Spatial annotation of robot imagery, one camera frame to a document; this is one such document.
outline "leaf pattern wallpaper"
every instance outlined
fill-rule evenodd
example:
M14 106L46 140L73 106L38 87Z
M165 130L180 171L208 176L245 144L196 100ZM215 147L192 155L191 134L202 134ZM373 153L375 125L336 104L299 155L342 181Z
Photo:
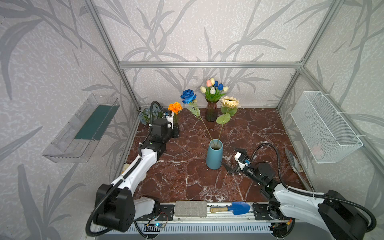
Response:
M119 61L299 61L331 1L94 1ZM125 69L143 106L214 77L243 107L276 107L293 69ZM206 103L198 95L199 106Z
M384 153L384 1L345 1L306 68L346 111L366 137ZM302 91L312 91L304 77L280 109L282 120L317 190L339 191L377 217L377 228L364 239L384 234L384 177L359 149L333 164L317 164L290 113Z
M82 1L0 0L0 239L80 239L137 111ZM120 107L86 164L41 154L91 93Z
M384 155L384 1L341 7L307 68Z

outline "orange marigold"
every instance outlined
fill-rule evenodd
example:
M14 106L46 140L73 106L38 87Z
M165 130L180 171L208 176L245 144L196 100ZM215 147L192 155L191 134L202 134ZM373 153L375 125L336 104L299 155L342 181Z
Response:
M172 103L169 105L168 110L171 110L176 115L183 109L180 103Z

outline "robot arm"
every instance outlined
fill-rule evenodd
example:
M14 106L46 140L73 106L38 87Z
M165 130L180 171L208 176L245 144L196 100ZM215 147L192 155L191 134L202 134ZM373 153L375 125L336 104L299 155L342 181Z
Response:
M159 201L150 197L133 200L133 194L147 171L166 150L166 143L173 137L173 113L165 118L156 119L139 147L139 155L132 164L111 184L102 184L95 199L95 209L91 213L86 233L91 237L99 236L112 229L125 232L131 224L144 215L159 214ZM106 230L92 232L92 221Z
M261 146L271 146L275 149L281 183L273 179L275 172L268 163L259 162L255 168L251 167L250 161ZM368 209L347 201L338 192L329 190L324 194L285 185L280 174L280 157L272 144L260 145L251 158L247 157L246 150L235 150L238 166L235 169L224 166L229 173L241 172L262 186L260 192L269 200L267 209L270 217L278 219L279 215L283 214L288 218L300 219L330 232L337 240L362 240L366 232L375 228L376 219ZM356 207L370 216L370 225L368 219Z

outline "red wire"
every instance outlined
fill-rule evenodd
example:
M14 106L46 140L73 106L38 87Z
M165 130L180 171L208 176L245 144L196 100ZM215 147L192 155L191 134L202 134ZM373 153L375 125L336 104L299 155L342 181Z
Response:
M165 212L160 212L159 216L160 216L160 214L165 214L167 216L167 221L168 221L168 215Z

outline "blue trowel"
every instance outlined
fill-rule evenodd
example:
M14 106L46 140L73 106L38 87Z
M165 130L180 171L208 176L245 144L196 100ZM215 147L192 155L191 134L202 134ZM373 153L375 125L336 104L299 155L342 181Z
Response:
M224 211L233 211L234 215L246 214L251 206L246 202L232 202L232 206L227 207L211 207L210 212L224 212Z

